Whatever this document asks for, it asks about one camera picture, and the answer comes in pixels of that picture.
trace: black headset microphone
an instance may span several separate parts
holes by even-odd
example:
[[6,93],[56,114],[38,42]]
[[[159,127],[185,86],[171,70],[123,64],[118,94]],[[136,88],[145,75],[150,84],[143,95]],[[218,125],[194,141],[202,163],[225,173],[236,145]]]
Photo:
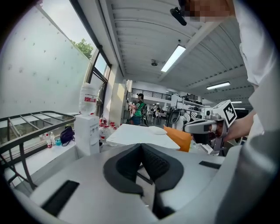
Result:
[[178,9],[178,7],[176,7],[174,9],[171,9],[170,13],[176,20],[178,20],[178,22],[181,25],[186,26],[187,22],[185,21],[185,19],[183,17],[185,12],[184,12],[184,10],[182,10],[182,9],[185,8],[186,0],[178,0],[178,2],[179,2],[179,5],[180,5],[181,9]]

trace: black cap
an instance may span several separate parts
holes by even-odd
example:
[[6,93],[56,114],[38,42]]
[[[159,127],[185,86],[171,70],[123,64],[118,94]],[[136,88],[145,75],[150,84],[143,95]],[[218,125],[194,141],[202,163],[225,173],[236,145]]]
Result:
[[142,100],[144,99],[143,93],[138,93],[137,96],[140,96]]

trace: tree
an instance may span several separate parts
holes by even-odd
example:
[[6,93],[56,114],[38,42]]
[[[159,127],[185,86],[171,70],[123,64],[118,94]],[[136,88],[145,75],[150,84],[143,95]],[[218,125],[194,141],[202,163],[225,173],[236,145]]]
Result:
[[73,40],[70,40],[72,44],[77,46],[78,49],[90,60],[92,55],[91,52],[93,51],[93,46],[91,44],[87,44],[86,40],[82,38],[81,42],[76,43]]

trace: white table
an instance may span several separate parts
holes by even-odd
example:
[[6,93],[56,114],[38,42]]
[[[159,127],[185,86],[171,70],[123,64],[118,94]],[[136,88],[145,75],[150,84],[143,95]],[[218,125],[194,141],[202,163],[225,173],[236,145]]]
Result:
[[148,127],[129,124],[122,124],[111,136],[109,136],[107,142],[118,145],[147,143],[174,150],[180,149],[180,146],[166,134],[156,135],[152,133]]

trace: person in green shirt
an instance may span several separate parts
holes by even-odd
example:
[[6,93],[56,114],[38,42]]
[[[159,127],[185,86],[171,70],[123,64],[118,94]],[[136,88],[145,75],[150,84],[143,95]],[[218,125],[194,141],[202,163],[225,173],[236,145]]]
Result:
[[140,125],[140,121],[142,118],[141,110],[144,106],[144,101],[143,101],[144,95],[142,93],[139,93],[137,95],[138,95],[138,102],[136,103],[136,105],[130,104],[130,106],[136,110],[134,115],[130,119],[130,124],[132,125]]

